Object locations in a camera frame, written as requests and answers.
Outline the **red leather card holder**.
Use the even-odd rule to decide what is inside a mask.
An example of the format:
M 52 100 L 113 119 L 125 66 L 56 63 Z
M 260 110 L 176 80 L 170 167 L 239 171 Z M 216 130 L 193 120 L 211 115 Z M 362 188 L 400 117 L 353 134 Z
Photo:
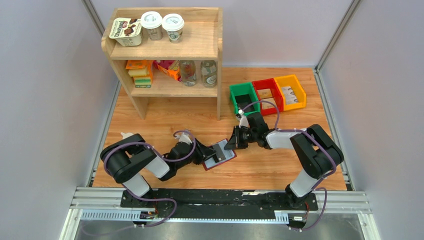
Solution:
M 228 143 L 228 139 L 225 138 L 210 147 L 215 150 L 215 155 L 206 159 L 202 165 L 205 171 L 209 171 L 217 166 L 220 166 L 237 157 L 234 150 L 225 150 L 224 147 Z

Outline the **dark credit card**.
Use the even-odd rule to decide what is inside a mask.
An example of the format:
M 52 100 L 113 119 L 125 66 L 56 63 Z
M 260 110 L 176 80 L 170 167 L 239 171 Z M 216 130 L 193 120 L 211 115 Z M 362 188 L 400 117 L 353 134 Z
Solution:
M 246 106 L 252 103 L 249 94 L 237 95 L 234 98 L 238 109 L 244 109 Z
M 215 160 L 217 161 L 217 164 L 224 162 L 227 159 L 227 157 L 224 153 L 224 147 L 222 146 L 221 143 L 216 143 L 216 144 L 212 145 L 212 148 L 215 151 L 215 156 L 216 156 Z

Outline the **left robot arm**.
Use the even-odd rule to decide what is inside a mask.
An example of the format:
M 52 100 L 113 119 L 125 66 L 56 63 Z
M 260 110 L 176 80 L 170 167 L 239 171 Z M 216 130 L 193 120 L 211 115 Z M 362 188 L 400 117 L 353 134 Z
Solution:
M 201 165 L 217 156 L 213 147 L 202 144 L 188 130 L 178 130 L 173 136 L 178 142 L 165 154 L 146 143 L 138 133 L 109 145 L 100 153 L 105 172 L 132 192 L 133 200 L 140 207 L 148 207 L 153 201 L 151 187 L 140 174 L 141 170 L 148 170 L 164 182 L 186 165 Z

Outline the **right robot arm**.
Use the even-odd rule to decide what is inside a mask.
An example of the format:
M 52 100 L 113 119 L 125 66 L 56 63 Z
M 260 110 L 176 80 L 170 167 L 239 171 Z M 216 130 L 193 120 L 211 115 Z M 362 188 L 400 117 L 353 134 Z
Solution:
M 302 170 L 285 189 L 286 205 L 294 210 L 299 209 L 305 197 L 344 161 L 342 150 L 319 124 L 301 129 L 271 129 L 258 112 L 240 116 L 224 149 L 246 149 L 250 143 L 268 150 L 295 151 Z

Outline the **green plastic bin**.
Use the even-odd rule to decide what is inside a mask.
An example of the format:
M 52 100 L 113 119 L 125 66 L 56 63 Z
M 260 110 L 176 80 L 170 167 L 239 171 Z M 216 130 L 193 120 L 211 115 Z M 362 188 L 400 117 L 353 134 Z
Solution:
M 233 105 L 233 112 L 237 114 L 239 110 L 244 111 L 244 114 L 247 116 L 252 113 L 260 113 L 260 103 L 253 84 L 251 82 L 232 84 L 229 86 L 229 98 Z

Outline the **cardboard pieces in red bin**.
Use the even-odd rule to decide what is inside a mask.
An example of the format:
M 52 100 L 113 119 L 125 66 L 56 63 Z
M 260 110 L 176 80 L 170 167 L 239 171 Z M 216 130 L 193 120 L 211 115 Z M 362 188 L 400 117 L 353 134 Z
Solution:
M 275 106 L 277 105 L 270 88 L 258 89 L 257 96 L 259 100 L 267 101 L 267 102 L 261 102 L 262 110 L 273 109 L 274 105 Z

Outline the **red plastic bin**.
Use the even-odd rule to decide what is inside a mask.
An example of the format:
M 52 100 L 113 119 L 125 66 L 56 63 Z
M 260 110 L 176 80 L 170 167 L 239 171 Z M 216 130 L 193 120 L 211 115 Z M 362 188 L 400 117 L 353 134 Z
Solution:
M 259 100 L 268 101 L 276 105 L 280 113 L 284 110 L 284 99 L 274 78 L 255 80 L 252 85 Z M 259 103 L 260 113 L 263 116 L 277 113 L 276 108 L 270 103 Z

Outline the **white packet in yellow bin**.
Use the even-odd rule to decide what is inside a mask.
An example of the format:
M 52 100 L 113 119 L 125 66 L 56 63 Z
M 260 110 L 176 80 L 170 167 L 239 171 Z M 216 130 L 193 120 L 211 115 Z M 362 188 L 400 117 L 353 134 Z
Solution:
M 299 102 L 291 86 L 283 86 L 281 87 L 281 91 L 284 95 L 286 105 L 292 105 Z

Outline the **yellow plastic bin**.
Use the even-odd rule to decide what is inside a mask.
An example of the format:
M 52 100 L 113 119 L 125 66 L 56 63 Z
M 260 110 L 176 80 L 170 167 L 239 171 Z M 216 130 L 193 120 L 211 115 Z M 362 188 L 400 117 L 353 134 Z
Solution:
M 307 95 L 295 74 L 274 77 L 283 98 L 285 112 L 306 107 Z

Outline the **right clear glass bottle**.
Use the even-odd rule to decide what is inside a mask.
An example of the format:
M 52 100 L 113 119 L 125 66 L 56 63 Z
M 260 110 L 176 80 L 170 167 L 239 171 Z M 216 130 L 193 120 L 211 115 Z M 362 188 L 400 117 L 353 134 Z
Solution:
M 200 63 L 201 82 L 206 88 L 217 84 L 217 63 L 214 60 L 203 60 Z

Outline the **clear glass bottle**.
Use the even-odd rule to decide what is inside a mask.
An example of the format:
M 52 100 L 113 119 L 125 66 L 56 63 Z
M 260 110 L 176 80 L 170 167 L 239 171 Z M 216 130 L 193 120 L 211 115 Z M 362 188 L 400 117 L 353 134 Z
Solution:
M 196 65 L 193 60 L 180 60 L 179 71 L 181 82 L 186 87 L 193 87 L 197 83 Z
M 214 60 L 203 60 L 200 63 L 201 82 L 206 88 L 217 84 L 217 63 Z

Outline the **left clear glass bottle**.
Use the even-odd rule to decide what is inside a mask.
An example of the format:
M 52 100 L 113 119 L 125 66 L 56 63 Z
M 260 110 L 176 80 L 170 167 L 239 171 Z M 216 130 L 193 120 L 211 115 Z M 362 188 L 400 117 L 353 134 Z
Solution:
M 181 82 L 186 87 L 193 87 L 197 83 L 196 65 L 193 60 L 180 60 L 179 71 Z

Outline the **small clear squeeze bottle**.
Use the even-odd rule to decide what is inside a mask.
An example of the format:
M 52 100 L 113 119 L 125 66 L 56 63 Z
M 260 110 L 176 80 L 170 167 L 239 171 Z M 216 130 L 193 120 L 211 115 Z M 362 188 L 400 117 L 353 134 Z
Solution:
M 122 139 L 126 139 L 134 135 L 132 132 L 121 132 L 120 134 L 122 136 Z

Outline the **orange snack box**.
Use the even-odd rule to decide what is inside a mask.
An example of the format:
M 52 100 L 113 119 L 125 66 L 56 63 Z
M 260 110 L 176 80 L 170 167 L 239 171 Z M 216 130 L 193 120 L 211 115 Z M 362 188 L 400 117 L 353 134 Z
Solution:
M 154 60 L 153 66 L 167 76 L 181 82 L 179 60 Z

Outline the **wooden two-tier shelf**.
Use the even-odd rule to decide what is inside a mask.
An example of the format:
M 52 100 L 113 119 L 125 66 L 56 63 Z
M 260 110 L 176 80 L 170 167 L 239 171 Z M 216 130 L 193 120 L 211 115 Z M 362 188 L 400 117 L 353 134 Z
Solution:
M 116 18 L 139 19 L 149 11 L 161 16 L 179 14 L 185 21 L 180 43 L 171 43 L 167 36 L 152 41 L 146 32 L 138 46 L 124 47 L 111 39 L 109 34 Z M 221 83 L 223 51 L 223 9 L 221 7 L 121 7 L 116 8 L 101 38 L 101 48 L 119 79 L 138 115 L 145 119 L 150 97 L 216 98 L 212 109 L 221 118 Z M 128 60 L 194 60 L 196 63 L 214 60 L 217 63 L 217 85 L 206 88 L 192 87 L 171 79 L 161 73 L 153 80 L 151 88 L 137 88 L 126 70 Z

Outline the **right white-lidded paper cup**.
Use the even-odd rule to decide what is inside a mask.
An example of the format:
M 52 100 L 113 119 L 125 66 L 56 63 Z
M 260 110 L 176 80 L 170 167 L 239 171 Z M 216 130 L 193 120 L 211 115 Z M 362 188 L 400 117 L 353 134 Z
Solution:
M 166 31 L 169 41 L 174 44 L 182 41 L 184 25 L 184 19 L 177 13 L 167 14 L 162 19 L 162 28 Z

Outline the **white-lidded paper cup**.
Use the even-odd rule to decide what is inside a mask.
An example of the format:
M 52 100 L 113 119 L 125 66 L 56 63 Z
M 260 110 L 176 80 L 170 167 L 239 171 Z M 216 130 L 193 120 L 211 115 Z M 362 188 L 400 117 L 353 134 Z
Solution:
M 162 19 L 162 28 L 166 31 L 169 41 L 174 44 L 182 41 L 184 25 L 184 19 L 177 13 L 167 14 Z
M 147 11 L 141 16 L 141 25 L 152 41 L 159 41 L 163 37 L 162 16 L 156 11 Z

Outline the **left white-lidded paper cup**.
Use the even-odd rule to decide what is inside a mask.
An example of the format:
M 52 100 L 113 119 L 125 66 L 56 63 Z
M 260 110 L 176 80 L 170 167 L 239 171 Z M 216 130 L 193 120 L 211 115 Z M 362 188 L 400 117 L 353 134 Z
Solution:
M 156 11 L 147 11 L 141 16 L 141 25 L 152 41 L 159 41 L 163 37 L 162 16 Z

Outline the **Chobani yogurt tub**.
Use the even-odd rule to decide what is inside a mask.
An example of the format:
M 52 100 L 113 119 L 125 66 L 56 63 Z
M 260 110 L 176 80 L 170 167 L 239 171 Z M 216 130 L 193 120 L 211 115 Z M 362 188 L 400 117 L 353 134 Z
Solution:
M 115 18 L 108 37 L 123 47 L 140 45 L 143 39 L 141 20 L 125 17 Z

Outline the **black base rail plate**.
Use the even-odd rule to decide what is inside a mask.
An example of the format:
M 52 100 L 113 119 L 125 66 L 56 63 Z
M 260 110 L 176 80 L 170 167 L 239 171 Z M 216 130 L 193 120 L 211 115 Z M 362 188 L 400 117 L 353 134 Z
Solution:
M 160 218 L 171 215 L 178 219 L 271 220 L 277 211 L 306 213 L 319 209 L 314 193 L 293 202 L 283 192 L 229 189 L 150 190 L 141 201 L 124 190 L 123 208 L 152 208 Z

